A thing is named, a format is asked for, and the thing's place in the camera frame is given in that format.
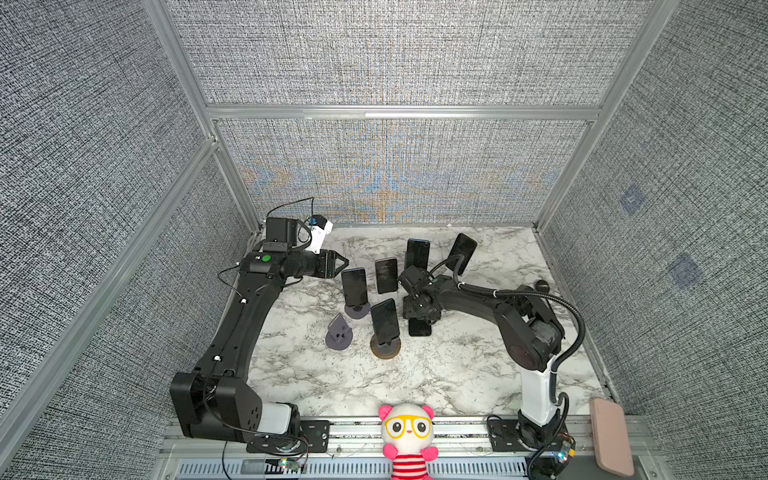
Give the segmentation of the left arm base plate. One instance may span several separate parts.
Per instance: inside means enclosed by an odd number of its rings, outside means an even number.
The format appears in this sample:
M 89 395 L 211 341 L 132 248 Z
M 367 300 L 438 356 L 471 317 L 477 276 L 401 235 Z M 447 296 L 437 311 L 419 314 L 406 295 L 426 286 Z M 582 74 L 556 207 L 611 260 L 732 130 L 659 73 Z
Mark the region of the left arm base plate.
M 246 445 L 246 451 L 278 457 L 295 457 L 306 453 L 326 453 L 331 422 L 301 420 L 290 425 L 287 433 L 257 434 Z

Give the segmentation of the blue phone mid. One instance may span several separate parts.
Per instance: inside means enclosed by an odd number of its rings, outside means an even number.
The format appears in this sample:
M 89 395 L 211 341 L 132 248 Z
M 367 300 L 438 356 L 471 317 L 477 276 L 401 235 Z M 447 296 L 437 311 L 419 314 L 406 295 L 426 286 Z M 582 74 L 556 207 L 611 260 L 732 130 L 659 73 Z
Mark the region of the blue phone mid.
M 358 307 L 369 302 L 367 275 L 364 268 L 352 268 L 341 273 L 346 307 Z

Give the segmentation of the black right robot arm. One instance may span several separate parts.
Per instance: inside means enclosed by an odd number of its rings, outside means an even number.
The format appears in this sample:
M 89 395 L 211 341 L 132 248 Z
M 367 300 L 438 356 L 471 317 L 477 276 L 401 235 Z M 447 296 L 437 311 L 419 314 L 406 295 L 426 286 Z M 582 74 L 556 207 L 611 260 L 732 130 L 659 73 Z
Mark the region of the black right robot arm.
M 404 306 L 410 318 L 435 323 L 444 312 L 458 311 L 497 326 L 507 354 L 522 369 L 519 441 L 533 450 L 553 440 L 563 418 L 554 371 L 565 330 L 545 294 L 527 286 L 479 287 L 416 266 L 406 268 L 399 283 L 407 292 Z

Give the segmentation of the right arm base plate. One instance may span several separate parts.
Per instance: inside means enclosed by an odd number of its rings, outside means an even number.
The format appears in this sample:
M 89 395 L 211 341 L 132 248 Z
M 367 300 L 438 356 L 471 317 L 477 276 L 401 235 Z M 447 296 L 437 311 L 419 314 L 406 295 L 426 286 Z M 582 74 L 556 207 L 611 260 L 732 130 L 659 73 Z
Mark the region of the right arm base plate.
M 572 436 L 562 425 L 557 433 L 554 433 L 558 425 L 559 416 L 556 415 L 545 427 L 524 421 L 523 427 L 517 417 L 502 418 L 491 414 L 485 419 L 488 440 L 493 452 L 530 452 L 534 453 L 549 439 L 548 451 L 558 450 L 565 440 L 572 440 Z

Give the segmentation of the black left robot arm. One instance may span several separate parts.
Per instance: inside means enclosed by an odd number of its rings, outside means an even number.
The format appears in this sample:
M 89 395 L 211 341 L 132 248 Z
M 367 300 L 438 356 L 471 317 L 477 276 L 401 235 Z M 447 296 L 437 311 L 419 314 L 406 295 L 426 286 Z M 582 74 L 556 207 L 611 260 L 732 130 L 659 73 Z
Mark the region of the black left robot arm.
M 348 259 L 322 246 L 332 228 L 322 215 L 306 222 L 267 219 L 263 240 L 235 267 L 235 295 L 215 337 L 195 367 L 171 382 L 186 437 L 244 443 L 274 455 L 306 450 L 297 406 L 263 401 L 247 379 L 265 320 L 289 279 L 332 279 L 348 266 Z

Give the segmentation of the purple phone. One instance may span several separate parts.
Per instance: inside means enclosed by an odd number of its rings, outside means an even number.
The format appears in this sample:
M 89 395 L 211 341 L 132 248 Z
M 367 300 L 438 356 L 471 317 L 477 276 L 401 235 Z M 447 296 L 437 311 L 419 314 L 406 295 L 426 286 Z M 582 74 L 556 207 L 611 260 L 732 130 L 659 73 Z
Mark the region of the purple phone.
M 391 257 L 376 260 L 375 278 L 379 294 L 396 292 L 399 288 L 397 259 Z

